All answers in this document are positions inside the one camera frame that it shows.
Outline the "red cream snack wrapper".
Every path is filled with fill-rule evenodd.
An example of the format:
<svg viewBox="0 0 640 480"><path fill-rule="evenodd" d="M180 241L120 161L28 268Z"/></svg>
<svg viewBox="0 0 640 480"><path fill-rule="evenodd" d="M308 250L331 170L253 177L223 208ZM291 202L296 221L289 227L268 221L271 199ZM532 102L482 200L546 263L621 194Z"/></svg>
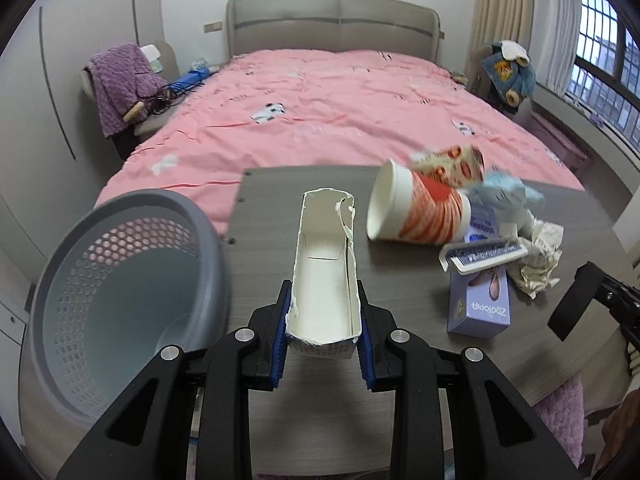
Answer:
<svg viewBox="0 0 640 480"><path fill-rule="evenodd" d="M474 145L450 146L421 155L411 169L453 188L466 188L484 180L484 157Z"/></svg>

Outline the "grey perforated trash basket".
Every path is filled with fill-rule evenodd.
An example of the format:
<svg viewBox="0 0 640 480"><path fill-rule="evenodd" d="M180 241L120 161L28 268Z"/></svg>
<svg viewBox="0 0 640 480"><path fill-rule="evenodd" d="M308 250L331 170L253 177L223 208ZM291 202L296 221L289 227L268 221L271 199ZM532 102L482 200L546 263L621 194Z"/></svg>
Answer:
<svg viewBox="0 0 640 480"><path fill-rule="evenodd" d="M88 428L168 344L214 344L230 304L224 248L196 203L162 190L113 198L70 230L41 275L29 326L39 385Z"/></svg>

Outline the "crumpled white paper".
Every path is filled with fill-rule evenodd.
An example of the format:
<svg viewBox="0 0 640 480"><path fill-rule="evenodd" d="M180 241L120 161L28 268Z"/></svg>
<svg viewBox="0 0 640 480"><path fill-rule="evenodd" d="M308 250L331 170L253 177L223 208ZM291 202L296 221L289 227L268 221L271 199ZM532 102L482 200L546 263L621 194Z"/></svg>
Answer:
<svg viewBox="0 0 640 480"><path fill-rule="evenodd" d="M562 256L564 228L558 224L533 218L521 232L518 241L527 254L506 266L506 273L520 292L530 299L559 283L552 276Z"/></svg>

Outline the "pink fluffy cushion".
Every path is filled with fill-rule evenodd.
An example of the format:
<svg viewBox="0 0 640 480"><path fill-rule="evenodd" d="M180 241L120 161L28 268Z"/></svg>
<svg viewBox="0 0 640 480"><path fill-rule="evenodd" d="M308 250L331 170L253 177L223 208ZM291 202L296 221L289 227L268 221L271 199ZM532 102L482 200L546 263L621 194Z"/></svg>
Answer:
<svg viewBox="0 0 640 480"><path fill-rule="evenodd" d="M585 431L584 387L573 376L533 406L575 467L582 460Z"/></svg>

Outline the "purple Zootopia box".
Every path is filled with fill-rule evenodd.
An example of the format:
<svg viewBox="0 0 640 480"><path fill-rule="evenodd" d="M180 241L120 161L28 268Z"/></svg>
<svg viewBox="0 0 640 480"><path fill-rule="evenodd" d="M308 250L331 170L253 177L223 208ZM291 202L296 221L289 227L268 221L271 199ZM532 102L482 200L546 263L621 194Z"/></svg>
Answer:
<svg viewBox="0 0 640 480"><path fill-rule="evenodd" d="M499 238L498 221L490 207L472 204L468 228L461 243ZM506 268L470 275L450 273L447 330L480 339L497 336L510 326L510 296Z"/></svg>

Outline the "pink storage box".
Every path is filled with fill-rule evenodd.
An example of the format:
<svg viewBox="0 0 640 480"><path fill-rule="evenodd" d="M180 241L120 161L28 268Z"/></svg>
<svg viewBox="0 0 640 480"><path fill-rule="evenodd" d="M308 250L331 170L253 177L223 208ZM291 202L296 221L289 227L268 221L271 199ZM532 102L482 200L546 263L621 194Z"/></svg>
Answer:
<svg viewBox="0 0 640 480"><path fill-rule="evenodd" d="M525 128L550 150L569 170L578 172L590 157L560 128L537 113L530 114Z"/></svg>

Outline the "light blue wet-wipe pack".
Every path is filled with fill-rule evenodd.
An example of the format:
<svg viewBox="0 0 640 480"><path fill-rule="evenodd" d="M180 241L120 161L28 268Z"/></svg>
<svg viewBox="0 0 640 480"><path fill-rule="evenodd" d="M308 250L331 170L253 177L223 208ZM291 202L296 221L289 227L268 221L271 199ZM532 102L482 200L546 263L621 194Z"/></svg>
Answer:
<svg viewBox="0 0 640 480"><path fill-rule="evenodd" d="M489 170L483 180L464 190L473 204L492 208L500 224L515 223L522 228L532 220L533 207L544 206L544 194L506 172Z"/></svg>

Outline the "white blue tray lid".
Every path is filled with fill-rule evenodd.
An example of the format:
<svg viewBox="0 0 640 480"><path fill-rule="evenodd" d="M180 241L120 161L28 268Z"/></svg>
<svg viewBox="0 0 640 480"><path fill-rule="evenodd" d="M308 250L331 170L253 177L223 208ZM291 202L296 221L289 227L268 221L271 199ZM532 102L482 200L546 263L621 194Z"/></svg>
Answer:
<svg viewBox="0 0 640 480"><path fill-rule="evenodd" d="M527 255L528 249L518 240L486 238L447 244L440 251L438 261L445 272L453 270L459 275L470 275L504 266Z"/></svg>

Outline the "red white paper cup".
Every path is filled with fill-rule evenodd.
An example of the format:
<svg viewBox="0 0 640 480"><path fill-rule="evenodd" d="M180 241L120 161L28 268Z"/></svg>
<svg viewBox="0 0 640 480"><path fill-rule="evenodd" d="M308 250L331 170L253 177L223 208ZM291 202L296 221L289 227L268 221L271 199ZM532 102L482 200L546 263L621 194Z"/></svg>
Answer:
<svg viewBox="0 0 640 480"><path fill-rule="evenodd" d="M463 240L470 220L470 202L456 188L388 160L372 188L367 236L442 246Z"/></svg>

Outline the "window with grille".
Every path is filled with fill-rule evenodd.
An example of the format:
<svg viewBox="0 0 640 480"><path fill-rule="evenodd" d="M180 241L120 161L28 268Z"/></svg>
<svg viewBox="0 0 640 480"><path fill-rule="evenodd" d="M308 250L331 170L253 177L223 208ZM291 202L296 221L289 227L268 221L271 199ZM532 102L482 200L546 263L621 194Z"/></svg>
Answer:
<svg viewBox="0 0 640 480"><path fill-rule="evenodd" d="M639 148L639 46L608 0L580 0L576 55L567 93Z"/></svg>

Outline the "chair right of bed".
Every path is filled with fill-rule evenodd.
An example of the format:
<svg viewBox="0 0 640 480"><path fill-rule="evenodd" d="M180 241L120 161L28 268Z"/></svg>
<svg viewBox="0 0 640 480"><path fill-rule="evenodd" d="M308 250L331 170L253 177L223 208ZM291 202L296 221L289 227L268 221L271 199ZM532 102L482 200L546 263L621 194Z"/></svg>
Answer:
<svg viewBox="0 0 640 480"><path fill-rule="evenodd" d="M514 116L535 90L526 49L512 40L483 44L470 56L468 90L502 114Z"/></svg>

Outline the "white sheer curtain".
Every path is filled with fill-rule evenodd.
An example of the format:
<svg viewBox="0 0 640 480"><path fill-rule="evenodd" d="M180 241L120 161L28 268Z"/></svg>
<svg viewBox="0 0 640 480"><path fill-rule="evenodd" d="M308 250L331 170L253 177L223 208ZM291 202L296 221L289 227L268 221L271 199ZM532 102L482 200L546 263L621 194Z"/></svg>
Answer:
<svg viewBox="0 0 640 480"><path fill-rule="evenodd" d="M582 21L582 0L534 0L528 53L537 82L562 98L570 83Z"/></svg>

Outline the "beige curtain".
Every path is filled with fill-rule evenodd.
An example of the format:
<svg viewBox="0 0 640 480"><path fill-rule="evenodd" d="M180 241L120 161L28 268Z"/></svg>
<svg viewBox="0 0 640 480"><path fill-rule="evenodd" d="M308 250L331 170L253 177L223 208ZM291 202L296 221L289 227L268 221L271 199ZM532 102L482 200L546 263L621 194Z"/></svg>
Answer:
<svg viewBox="0 0 640 480"><path fill-rule="evenodd" d="M513 40L529 48L534 0L475 0L469 54L483 44Z"/></svg>

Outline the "pink bed duvet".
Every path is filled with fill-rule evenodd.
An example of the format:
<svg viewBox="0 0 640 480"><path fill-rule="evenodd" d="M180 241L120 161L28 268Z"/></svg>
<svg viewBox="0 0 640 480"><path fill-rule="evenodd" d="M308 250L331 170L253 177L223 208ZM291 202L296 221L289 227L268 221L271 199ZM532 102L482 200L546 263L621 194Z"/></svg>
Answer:
<svg viewBox="0 0 640 480"><path fill-rule="evenodd" d="M99 199L142 188L174 191L224 232L247 169L410 164L421 152L469 144L488 167L578 187L532 134L422 58L262 50L234 58L190 93Z"/></svg>

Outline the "purple knitted blanket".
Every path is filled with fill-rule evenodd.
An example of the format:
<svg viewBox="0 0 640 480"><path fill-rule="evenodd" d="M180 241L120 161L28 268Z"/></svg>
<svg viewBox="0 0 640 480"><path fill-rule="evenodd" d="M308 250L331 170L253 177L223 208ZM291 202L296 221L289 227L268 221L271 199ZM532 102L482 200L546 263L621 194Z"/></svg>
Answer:
<svg viewBox="0 0 640 480"><path fill-rule="evenodd" d="M91 76L94 99L102 132L106 138L125 130L130 122L148 116L142 106L127 122L125 117L139 102L154 96L167 81L154 73L136 44L120 44L90 58L86 65Z"/></svg>

